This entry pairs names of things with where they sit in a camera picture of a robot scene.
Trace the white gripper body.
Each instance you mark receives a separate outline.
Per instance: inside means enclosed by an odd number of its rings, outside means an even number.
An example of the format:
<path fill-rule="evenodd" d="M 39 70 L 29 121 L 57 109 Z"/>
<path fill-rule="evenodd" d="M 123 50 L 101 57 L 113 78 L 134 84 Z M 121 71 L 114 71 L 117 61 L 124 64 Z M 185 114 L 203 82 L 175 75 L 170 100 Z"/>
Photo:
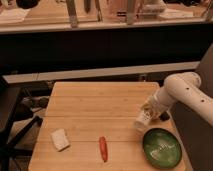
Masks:
<path fill-rule="evenodd" d="M 151 119 L 169 119 L 170 116 L 167 113 L 168 107 L 165 104 L 159 102 L 158 98 L 153 95 L 150 96 L 143 104 L 142 109 L 146 116 Z"/>

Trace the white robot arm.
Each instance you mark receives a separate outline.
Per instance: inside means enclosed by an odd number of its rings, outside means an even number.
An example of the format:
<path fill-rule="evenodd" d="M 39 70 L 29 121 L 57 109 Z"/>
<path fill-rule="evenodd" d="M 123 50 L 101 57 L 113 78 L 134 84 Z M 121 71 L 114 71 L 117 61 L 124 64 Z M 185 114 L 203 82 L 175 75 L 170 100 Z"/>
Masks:
<path fill-rule="evenodd" d="M 182 102 L 213 126 L 213 98 L 203 93 L 199 89 L 200 86 L 201 78 L 195 72 L 168 76 L 164 80 L 164 85 L 143 105 L 140 116 L 142 124 L 148 126 L 174 103 Z"/>

